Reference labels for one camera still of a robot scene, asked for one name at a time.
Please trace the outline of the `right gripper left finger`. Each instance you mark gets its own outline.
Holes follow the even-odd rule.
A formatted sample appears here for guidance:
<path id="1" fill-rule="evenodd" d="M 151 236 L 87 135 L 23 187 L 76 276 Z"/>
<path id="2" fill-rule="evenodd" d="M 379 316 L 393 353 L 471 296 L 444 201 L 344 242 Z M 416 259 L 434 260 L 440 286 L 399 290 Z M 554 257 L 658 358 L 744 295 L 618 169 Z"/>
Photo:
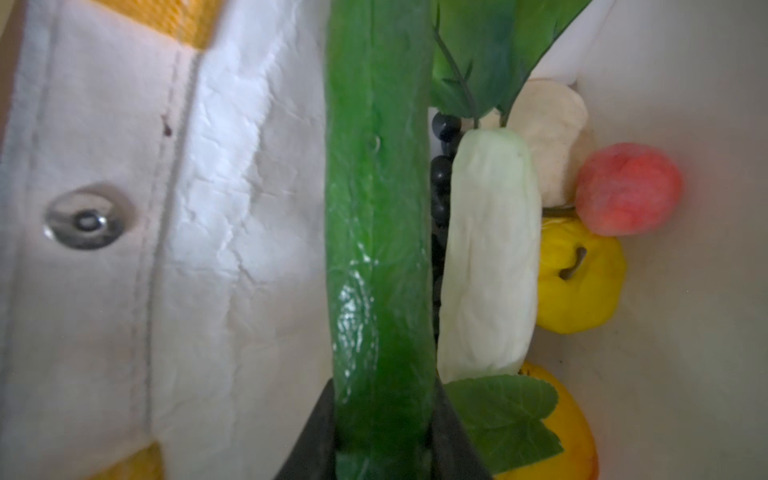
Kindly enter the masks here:
<path id="1" fill-rule="evenodd" d="M 335 480 L 334 385 L 323 388 L 303 430 L 275 480 Z"/>

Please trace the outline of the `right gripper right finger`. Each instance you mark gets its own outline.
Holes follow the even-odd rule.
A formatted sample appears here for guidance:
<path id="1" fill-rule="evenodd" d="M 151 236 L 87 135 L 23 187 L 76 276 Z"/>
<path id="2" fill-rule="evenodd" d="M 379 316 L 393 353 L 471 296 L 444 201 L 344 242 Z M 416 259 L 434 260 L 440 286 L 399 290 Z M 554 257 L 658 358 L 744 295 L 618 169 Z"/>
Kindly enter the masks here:
<path id="1" fill-rule="evenodd" d="M 439 379 L 435 381 L 429 446 L 432 455 L 431 479 L 492 479 Z"/>

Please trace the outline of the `orange round fruit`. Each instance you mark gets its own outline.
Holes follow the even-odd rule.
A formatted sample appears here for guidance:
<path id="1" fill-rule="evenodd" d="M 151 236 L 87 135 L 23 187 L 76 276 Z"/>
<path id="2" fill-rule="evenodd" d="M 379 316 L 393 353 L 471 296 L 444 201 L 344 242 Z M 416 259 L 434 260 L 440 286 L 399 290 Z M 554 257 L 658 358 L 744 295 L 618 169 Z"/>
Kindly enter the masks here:
<path id="1" fill-rule="evenodd" d="M 560 439 L 564 451 L 547 460 L 511 470 L 495 479 L 560 480 L 598 479 L 599 457 L 589 424 L 565 386 L 540 366 L 524 363 L 521 374 L 550 383 L 558 393 L 558 404 L 543 423 Z"/>

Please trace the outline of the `white radish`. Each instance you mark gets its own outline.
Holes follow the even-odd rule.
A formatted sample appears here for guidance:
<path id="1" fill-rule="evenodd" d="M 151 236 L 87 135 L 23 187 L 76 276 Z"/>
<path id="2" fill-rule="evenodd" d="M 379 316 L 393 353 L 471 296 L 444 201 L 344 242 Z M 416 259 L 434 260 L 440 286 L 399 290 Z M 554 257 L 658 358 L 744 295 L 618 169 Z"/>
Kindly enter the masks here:
<path id="1" fill-rule="evenodd" d="M 542 199 L 525 141 L 464 135 L 453 162 L 437 369 L 445 383 L 515 374 L 537 315 Z"/>

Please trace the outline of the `green cucumber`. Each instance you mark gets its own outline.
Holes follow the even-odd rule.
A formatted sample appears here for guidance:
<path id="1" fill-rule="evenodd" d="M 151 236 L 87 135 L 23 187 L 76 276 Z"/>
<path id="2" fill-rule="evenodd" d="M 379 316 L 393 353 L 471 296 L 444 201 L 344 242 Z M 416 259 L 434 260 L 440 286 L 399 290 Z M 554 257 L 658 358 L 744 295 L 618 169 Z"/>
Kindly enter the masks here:
<path id="1" fill-rule="evenodd" d="M 341 479 L 426 479 L 434 401 L 426 1 L 335 1 L 326 285 Z"/>

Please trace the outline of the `dark grape bunch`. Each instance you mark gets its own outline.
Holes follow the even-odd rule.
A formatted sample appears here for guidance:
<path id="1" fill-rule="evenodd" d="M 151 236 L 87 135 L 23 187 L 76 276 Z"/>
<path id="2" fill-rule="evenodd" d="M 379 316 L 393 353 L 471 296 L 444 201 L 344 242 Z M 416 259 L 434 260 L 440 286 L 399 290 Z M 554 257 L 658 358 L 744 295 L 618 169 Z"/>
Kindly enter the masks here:
<path id="1" fill-rule="evenodd" d="M 433 329 L 440 333 L 441 287 L 446 258 L 450 221 L 450 189 L 453 161 L 462 137 L 460 118 L 436 112 L 431 119 L 432 133 L 439 142 L 440 153 L 430 161 L 432 215 Z"/>

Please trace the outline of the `leafy green vegetable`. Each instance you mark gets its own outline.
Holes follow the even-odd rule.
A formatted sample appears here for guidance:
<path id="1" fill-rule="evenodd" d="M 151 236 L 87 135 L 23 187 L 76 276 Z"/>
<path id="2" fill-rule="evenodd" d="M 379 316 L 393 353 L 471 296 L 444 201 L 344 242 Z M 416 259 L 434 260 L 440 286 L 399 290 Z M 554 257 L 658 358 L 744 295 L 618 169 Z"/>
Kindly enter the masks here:
<path id="1" fill-rule="evenodd" d="M 506 128 L 513 103 L 532 70 L 584 8 L 582 1 L 435 2 L 432 104 L 436 112 L 461 119 L 461 140 L 472 130 Z M 441 380 L 437 369 L 492 477 L 564 450 L 558 436 L 543 423 L 557 405 L 556 389 L 522 375 L 521 367 L 515 374 L 449 383 Z"/>

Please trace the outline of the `small pink peach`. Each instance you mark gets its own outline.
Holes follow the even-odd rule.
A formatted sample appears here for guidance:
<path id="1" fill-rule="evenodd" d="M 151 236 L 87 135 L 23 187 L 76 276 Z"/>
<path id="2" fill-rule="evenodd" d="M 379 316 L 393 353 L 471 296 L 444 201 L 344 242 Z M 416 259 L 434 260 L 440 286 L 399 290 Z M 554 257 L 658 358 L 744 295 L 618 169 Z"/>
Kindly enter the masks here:
<path id="1" fill-rule="evenodd" d="M 618 143 L 594 152 L 579 170 L 576 213 L 597 235 L 636 235 L 669 219 L 683 187 L 680 170 L 663 151 Z"/>

